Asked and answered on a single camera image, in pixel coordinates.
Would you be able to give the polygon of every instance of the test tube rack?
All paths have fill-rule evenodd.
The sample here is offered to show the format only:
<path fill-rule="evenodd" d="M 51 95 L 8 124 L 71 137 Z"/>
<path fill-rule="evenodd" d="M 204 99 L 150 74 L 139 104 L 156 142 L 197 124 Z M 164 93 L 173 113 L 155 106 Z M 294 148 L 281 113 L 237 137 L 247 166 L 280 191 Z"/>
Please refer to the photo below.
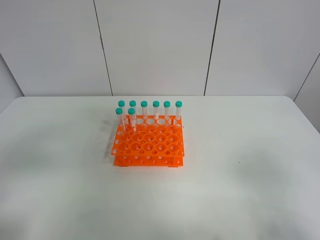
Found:
<path fill-rule="evenodd" d="M 148 115 L 146 119 L 137 115 L 136 123 L 133 129 L 127 115 L 124 127 L 117 127 L 111 152 L 115 155 L 115 166 L 172 168 L 184 165 L 182 117 L 176 120 L 173 115 L 166 120 L 164 115 L 159 115 L 158 120 L 154 120 L 153 115 Z"/>

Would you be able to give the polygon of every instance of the green screw cap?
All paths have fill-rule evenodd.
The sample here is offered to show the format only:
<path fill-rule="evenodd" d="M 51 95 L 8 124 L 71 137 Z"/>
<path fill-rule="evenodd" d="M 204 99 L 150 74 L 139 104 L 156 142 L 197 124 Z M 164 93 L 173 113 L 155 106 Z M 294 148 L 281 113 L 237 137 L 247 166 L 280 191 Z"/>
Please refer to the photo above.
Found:
<path fill-rule="evenodd" d="M 116 110 L 115 110 L 115 113 L 117 115 L 121 115 L 124 111 L 122 111 L 122 108 L 118 107 Z"/>
<path fill-rule="evenodd" d="M 126 104 L 125 104 L 125 101 L 118 101 L 118 106 L 120 107 L 120 108 L 123 108 L 124 106 L 125 106 Z"/>
<path fill-rule="evenodd" d="M 170 102 L 169 102 L 169 101 L 165 101 L 165 102 L 163 103 L 163 106 L 164 106 L 165 108 L 169 108 L 169 107 L 170 107 Z"/>
<path fill-rule="evenodd" d="M 153 104 L 152 104 L 155 108 L 159 107 L 160 106 L 160 103 L 159 101 L 153 101 Z"/>
<path fill-rule="evenodd" d="M 147 107 L 147 106 L 148 106 L 147 101 L 142 101 L 142 102 L 141 102 L 141 107 L 145 108 L 145 107 Z"/>
<path fill-rule="evenodd" d="M 129 115 L 133 115 L 133 114 L 135 114 L 135 109 L 134 108 L 129 108 L 129 110 L 128 110 L 128 114 Z"/>
<path fill-rule="evenodd" d="M 177 108 L 181 108 L 181 107 L 182 107 L 182 101 L 176 101 L 176 102 L 175 102 L 175 106 L 176 106 Z"/>
<path fill-rule="evenodd" d="M 130 107 L 135 107 L 137 105 L 135 100 L 129 102 Z"/>

